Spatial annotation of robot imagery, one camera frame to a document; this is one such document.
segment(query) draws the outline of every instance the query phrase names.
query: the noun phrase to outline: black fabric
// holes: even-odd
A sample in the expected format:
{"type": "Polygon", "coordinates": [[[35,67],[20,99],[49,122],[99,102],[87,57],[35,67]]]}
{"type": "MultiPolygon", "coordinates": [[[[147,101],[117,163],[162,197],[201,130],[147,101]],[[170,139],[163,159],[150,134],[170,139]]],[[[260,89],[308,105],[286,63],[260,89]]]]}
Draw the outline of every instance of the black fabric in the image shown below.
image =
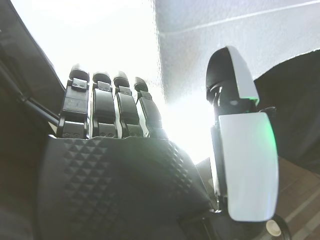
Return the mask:
{"type": "Polygon", "coordinates": [[[271,124],[278,155],[320,174],[320,51],[280,63],[255,85],[258,109],[277,108],[271,124]]]}

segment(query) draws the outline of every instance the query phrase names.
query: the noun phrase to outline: white line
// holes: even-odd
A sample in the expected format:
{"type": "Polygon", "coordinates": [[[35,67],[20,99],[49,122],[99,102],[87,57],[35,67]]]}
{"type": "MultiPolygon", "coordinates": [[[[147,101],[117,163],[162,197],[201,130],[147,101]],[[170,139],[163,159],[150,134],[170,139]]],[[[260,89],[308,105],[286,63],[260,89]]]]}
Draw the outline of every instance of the white line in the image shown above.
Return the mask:
{"type": "Polygon", "coordinates": [[[209,22],[209,23],[204,23],[204,24],[188,27],[183,30],[167,31],[167,32],[158,31],[157,34],[160,36],[182,34],[182,33],[192,31],[192,30],[211,27],[211,26],[218,25],[218,24],[224,24],[224,23],[239,20],[239,19],[245,19],[245,18],[250,18],[250,17],[254,17],[254,16],[258,16],[258,15],[269,14],[269,13],[274,13],[274,12],[278,12],[278,11],[282,11],[282,10],[294,9],[294,8],[299,8],[299,7],[303,7],[303,6],[308,6],[308,5],[319,4],[319,3],[320,3],[320,0],[307,1],[307,2],[293,4],[293,5],[289,5],[289,6],[277,7],[277,8],[263,10],[263,11],[256,11],[253,13],[248,13],[248,14],[244,14],[244,15],[240,15],[240,16],[233,16],[233,17],[229,17],[226,19],[222,19],[222,20],[217,20],[217,21],[213,21],[213,22],[209,22]]]}
{"type": "Polygon", "coordinates": [[[307,200],[305,200],[299,207],[297,207],[294,211],[292,211],[289,216],[285,218],[285,222],[289,223],[295,216],[297,216],[303,209],[305,209],[309,203],[311,203],[316,197],[320,195],[320,189],[315,191],[307,200]]]}
{"type": "Polygon", "coordinates": [[[292,240],[304,240],[320,225],[320,211],[301,228],[292,240]]]}

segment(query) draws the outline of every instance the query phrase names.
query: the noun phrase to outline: robotic hand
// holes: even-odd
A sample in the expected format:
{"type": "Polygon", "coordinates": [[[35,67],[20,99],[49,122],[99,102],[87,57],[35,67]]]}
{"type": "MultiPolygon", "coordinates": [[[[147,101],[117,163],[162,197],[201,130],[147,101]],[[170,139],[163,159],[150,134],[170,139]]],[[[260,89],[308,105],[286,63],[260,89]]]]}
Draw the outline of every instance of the robotic hand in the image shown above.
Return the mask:
{"type": "Polygon", "coordinates": [[[214,196],[188,155],[168,140],[146,83],[71,70],[56,137],[42,162],[40,240],[252,239],[275,213],[278,156],[246,63],[232,47],[209,61],[214,196]]]}

